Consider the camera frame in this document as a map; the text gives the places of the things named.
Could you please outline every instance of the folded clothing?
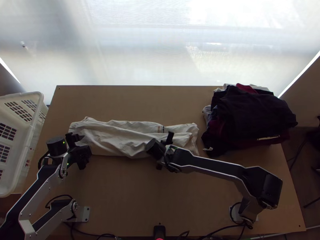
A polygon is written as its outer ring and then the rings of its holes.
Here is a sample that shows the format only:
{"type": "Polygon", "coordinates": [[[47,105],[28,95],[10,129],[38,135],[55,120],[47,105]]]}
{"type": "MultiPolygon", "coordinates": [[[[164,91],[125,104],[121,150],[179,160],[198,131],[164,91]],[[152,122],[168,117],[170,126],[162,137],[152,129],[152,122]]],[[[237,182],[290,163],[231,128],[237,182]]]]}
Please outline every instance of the folded clothing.
{"type": "Polygon", "coordinates": [[[228,150],[281,143],[296,126],[296,116],[287,103],[265,89],[237,84],[214,92],[203,109],[207,130],[202,135],[205,150],[217,157],[228,150]]]}
{"type": "Polygon", "coordinates": [[[149,157],[145,152],[146,144],[153,138],[165,141],[168,132],[174,132],[174,145],[199,155],[196,146],[198,131],[195,123],[163,126],[155,122],[100,122],[89,117],[73,122],[69,127],[69,132],[84,135],[77,145],[89,145],[93,154],[129,158],[149,157]]]}

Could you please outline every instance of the basket vent hole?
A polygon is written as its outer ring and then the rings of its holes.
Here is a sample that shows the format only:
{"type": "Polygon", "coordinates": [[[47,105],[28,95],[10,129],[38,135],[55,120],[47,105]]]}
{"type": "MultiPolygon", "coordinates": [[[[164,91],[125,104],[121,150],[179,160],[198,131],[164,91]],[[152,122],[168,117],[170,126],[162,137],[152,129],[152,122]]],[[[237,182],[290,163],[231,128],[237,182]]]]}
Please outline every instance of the basket vent hole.
{"type": "Polygon", "coordinates": [[[0,144],[0,162],[7,162],[10,148],[0,144]]]}
{"type": "Polygon", "coordinates": [[[0,122],[0,137],[13,141],[17,130],[0,122]]]}
{"type": "Polygon", "coordinates": [[[22,106],[16,102],[5,102],[4,103],[8,108],[10,108],[15,114],[21,117],[25,122],[32,121],[32,115],[27,112],[22,106]]]}
{"type": "MultiPolygon", "coordinates": [[[[37,108],[37,104],[32,101],[31,99],[29,100],[21,100],[24,104],[26,104],[26,106],[28,108],[30,108],[33,112],[36,111],[36,108],[37,108]]],[[[39,118],[41,118],[42,120],[45,120],[46,119],[46,115],[40,111],[40,114],[39,114],[39,118]]]]}

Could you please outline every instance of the window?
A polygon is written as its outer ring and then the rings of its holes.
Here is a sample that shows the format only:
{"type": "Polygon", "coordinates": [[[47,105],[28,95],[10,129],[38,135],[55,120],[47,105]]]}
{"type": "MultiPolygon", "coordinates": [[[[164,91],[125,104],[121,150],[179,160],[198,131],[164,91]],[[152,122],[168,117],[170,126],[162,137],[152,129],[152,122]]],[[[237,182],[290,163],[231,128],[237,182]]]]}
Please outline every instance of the window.
{"type": "Polygon", "coordinates": [[[27,91],[55,86],[266,86],[320,50],[317,0],[21,0],[0,3],[0,57],[27,91]]]}

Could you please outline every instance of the pile of clothes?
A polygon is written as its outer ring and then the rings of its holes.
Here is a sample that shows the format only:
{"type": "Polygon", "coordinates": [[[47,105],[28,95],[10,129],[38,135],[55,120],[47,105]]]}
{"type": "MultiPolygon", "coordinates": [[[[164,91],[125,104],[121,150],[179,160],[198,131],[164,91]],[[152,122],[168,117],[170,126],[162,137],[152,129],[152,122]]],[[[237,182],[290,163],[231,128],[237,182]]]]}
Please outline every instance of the pile of clothes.
{"type": "Polygon", "coordinates": [[[242,84],[216,89],[203,113],[207,130],[201,138],[210,157],[281,143],[289,139],[288,129],[298,124],[287,103],[267,88],[242,84]]]}

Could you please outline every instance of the maroon garment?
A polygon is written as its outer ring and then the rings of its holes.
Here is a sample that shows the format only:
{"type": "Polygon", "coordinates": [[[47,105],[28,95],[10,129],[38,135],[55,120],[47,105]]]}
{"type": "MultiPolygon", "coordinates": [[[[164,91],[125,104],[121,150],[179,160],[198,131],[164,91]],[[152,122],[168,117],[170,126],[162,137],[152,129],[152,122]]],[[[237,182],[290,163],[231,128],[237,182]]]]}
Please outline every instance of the maroon garment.
{"type": "MultiPolygon", "coordinates": [[[[259,94],[251,86],[245,86],[242,84],[237,84],[236,86],[242,91],[251,94],[259,94]]],[[[225,95],[225,92],[214,93],[214,97],[212,98],[212,104],[218,103],[220,101],[220,98],[224,97],[225,95]]],[[[204,142],[206,148],[213,148],[212,151],[207,151],[209,156],[217,157],[224,154],[228,150],[245,149],[254,146],[278,144],[290,138],[288,130],[283,130],[276,138],[262,140],[258,140],[257,138],[230,138],[228,136],[228,132],[230,132],[230,129],[228,129],[228,125],[226,124],[225,120],[221,119],[219,115],[216,119],[213,119],[208,123],[208,128],[206,132],[204,132],[204,134],[202,135],[201,139],[204,142]]]]}

